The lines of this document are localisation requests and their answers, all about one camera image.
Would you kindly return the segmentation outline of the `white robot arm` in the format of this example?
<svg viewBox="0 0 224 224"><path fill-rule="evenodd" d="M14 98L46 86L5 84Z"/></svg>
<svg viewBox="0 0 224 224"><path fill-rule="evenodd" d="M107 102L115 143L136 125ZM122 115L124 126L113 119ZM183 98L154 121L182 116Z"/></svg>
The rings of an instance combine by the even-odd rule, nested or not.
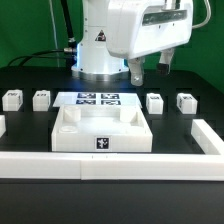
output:
<svg viewBox="0 0 224 224"><path fill-rule="evenodd" d="M167 75L175 48L192 32L192 0L82 0L83 38L72 75L94 81L130 77L143 84L144 57L159 53Z"/></svg>

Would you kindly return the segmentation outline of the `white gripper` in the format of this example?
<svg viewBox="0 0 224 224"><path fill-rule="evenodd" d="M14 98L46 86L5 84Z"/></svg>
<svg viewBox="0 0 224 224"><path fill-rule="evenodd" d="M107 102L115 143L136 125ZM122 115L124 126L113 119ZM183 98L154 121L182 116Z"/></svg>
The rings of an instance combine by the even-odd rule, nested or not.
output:
<svg viewBox="0 0 224 224"><path fill-rule="evenodd" d="M163 24L142 25L147 13L178 10L186 10L187 18ZM192 0L110 0L107 13L107 50L114 57L130 59L128 67L131 84L141 86L144 79L142 56L162 51L157 72L168 75L175 53L173 47L189 41L192 20Z"/></svg>

